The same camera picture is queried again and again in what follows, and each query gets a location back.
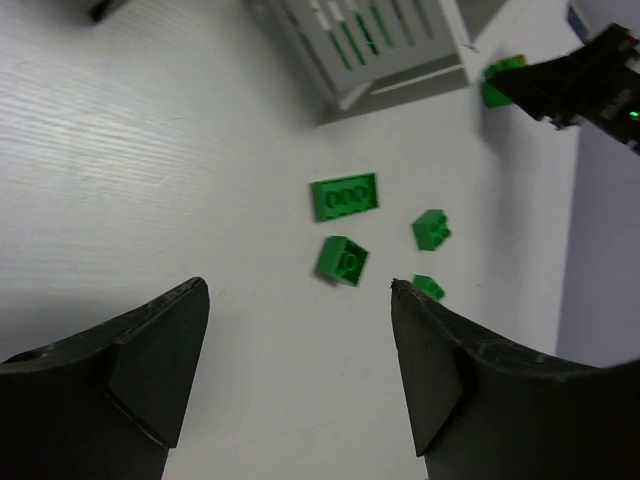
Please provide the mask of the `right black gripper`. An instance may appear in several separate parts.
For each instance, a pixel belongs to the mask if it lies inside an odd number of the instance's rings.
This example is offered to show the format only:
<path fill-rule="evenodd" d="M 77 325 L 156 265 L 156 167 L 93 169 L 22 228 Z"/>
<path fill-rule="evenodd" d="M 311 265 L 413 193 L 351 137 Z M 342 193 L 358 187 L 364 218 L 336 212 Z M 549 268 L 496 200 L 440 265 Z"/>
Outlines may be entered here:
<path fill-rule="evenodd" d="M 549 61 L 492 68 L 492 86 L 557 129 L 584 121 L 639 152 L 639 39 L 612 23 L 583 47 Z"/>

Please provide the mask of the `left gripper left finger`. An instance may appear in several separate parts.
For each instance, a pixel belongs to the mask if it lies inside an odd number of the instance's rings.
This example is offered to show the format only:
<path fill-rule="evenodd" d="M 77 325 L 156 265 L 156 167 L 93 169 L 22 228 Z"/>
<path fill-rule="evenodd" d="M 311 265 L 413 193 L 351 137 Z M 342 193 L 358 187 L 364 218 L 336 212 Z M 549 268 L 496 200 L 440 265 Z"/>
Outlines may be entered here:
<path fill-rule="evenodd" d="M 159 479 L 207 329 L 206 282 L 1 364 L 4 479 Z"/>

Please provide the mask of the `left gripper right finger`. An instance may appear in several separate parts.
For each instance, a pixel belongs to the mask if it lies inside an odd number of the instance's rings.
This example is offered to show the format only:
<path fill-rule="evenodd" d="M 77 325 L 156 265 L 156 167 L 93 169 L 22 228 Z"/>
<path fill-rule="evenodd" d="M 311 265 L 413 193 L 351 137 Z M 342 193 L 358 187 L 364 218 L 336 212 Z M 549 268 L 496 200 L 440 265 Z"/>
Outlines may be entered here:
<path fill-rule="evenodd" d="M 635 479 L 639 364 L 550 356 L 405 280 L 391 321 L 416 453 L 432 479 Z"/>

